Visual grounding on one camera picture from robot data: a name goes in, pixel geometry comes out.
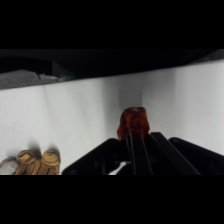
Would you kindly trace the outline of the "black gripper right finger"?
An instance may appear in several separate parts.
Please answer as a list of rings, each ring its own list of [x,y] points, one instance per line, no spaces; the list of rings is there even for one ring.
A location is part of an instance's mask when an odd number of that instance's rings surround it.
[[[181,175],[224,175],[224,156],[177,137],[166,139],[160,132],[150,138]]]

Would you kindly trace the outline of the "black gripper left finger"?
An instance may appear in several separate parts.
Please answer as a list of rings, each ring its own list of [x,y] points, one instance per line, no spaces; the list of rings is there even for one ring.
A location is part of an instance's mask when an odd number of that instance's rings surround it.
[[[152,175],[148,151],[141,134],[129,133],[122,140],[110,138],[71,163],[63,175],[109,175],[124,163],[131,175]]]

